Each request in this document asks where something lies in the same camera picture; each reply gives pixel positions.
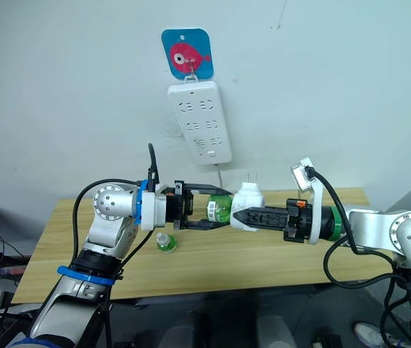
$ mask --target white power strip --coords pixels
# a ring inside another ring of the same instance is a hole
[[[195,163],[230,162],[233,156],[217,84],[174,85],[168,88],[168,99]]]

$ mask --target green bottle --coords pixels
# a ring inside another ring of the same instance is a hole
[[[207,203],[207,218],[209,221],[229,223],[233,199],[229,196],[210,195]]]
[[[165,254],[169,254],[176,249],[176,238],[170,234],[157,233],[157,248]]]

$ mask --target red fish illustration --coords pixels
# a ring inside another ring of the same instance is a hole
[[[175,43],[170,49],[170,60],[176,70],[185,74],[191,73],[191,65],[194,71],[199,69],[203,60],[210,62],[210,56],[201,56],[191,45],[184,42]]]

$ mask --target shoe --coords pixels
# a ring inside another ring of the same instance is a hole
[[[358,340],[368,348],[384,348],[386,344],[381,336],[381,331],[378,327],[359,321],[353,326],[353,332]],[[389,342],[397,348],[411,348],[411,345],[403,339],[398,339],[386,332],[386,337]]]

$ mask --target wooden table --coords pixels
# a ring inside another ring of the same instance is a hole
[[[368,204],[362,189],[338,190],[344,203]],[[285,206],[286,199],[297,198],[296,191],[264,193],[266,205]],[[191,220],[205,217],[208,196],[194,196]],[[42,302],[57,282],[59,265],[68,265],[72,254],[73,199],[63,199],[44,229],[23,276],[14,303]],[[323,204],[333,202],[325,197]],[[80,205],[80,248],[94,218],[91,199]],[[238,231],[229,226],[212,231],[174,231],[172,224],[158,231],[173,234],[178,247],[172,254],[161,253],[155,237],[125,266],[124,279],[117,281],[113,299],[129,299],[168,294],[248,289],[306,283],[324,283],[323,255],[330,242],[316,246],[282,241],[281,232]],[[139,231],[133,247],[145,237]],[[339,248],[331,258],[332,274],[340,280],[371,278],[389,271],[381,258],[356,256]]]

